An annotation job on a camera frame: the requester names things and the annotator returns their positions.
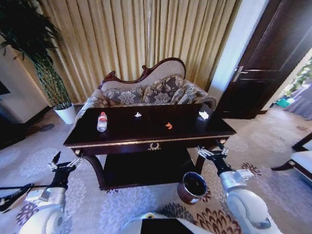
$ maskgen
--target table drawer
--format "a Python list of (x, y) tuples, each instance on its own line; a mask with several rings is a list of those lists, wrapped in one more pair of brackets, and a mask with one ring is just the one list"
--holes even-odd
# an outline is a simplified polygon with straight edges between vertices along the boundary
[(200, 138), (200, 139), (183, 139), (183, 140), (160, 140), (144, 143), (132, 144), (116, 144), (106, 146), (84, 146), (77, 148), (82, 150), (87, 155), (104, 155), (104, 154), (121, 154), (134, 153), (145, 151), (158, 151), (172, 148), (192, 148), (197, 145), (211, 148), (216, 146), (216, 140), (227, 140), (228, 136), (216, 136), (214, 138)]

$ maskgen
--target white plant pot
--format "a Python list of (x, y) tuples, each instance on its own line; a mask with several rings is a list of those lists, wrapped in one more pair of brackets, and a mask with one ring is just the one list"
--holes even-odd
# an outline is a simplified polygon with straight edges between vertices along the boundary
[(72, 104), (71, 107), (64, 109), (64, 110), (54, 110), (60, 117), (61, 119), (67, 123), (67, 124), (72, 124), (75, 122), (75, 117), (76, 117), (76, 111), (75, 107)]

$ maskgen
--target door handle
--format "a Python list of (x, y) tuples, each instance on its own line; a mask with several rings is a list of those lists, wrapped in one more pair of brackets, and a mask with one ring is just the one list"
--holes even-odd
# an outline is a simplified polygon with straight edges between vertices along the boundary
[(242, 72), (243, 68), (244, 68), (244, 66), (240, 66), (240, 67), (237, 69), (237, 72), (236, 72), (236, 74), (235, 74), (235, 76), (234, 76), (232, 82), (236, 82), (240, 74), (247, 74), (247, 73), (249, 73), (248, 71)]

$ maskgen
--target drawer handle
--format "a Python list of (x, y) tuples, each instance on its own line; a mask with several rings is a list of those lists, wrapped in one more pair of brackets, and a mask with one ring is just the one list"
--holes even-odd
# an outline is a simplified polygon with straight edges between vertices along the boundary
[(160, 150), (159, 143), (156, 143), (156, 147), (153, 147), (153, 143), (151, 143), (150, 148), (147, 150)]

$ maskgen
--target water bottle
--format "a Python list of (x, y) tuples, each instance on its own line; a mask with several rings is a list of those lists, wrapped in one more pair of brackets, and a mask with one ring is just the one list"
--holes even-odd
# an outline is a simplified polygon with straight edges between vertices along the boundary
[(107, 116), (105, 112), (101, 112), (97, 120), (97, 130), (99, 132), (105, 132), (107, 128)]

